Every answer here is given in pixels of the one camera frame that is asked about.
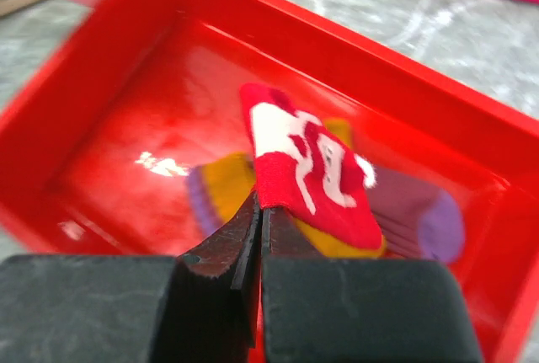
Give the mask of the purple maroon sock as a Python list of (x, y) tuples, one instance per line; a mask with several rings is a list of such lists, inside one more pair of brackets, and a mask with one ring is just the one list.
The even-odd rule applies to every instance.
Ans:
[(376, 185), (366, 191), (385, 243), (363, 250), (298, 219), (296, 227), (321, 254), (330, 258), (379, 258), (397, 255), (452, 263), (465, 243), (465, 224), (453, 196), (431, 182), (374, 164)]
[(249, 197), (255, 181), (252, 158), (244, 152), (193, 167), (185, 183), (200, 230), (210, 236), (229, 222)]

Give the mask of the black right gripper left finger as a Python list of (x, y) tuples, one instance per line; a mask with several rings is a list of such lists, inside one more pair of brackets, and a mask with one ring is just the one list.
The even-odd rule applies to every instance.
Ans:
[(1, 264), (4, 362), (245, 362), (259, 202), (178, 257), (21, 254)]

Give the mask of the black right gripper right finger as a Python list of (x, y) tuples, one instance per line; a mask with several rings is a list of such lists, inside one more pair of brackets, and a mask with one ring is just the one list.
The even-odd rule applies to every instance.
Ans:
[(321, 255), (288, 213), (262, 223), (264, 354), (269, 362), (479, 362), (454, 275), (423, 259)]

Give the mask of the red cat pattern sock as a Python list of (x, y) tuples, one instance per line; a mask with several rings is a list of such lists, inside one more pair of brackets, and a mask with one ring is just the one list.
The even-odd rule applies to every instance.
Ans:
[(316, 230), (319, 245), (332, 238), (348, 254), (382, 254), (385, 239), (366, 195), (376, 185), (373, 166), (280, 90), (247, 83), (239, 96), (260, 205), (287, 209)]

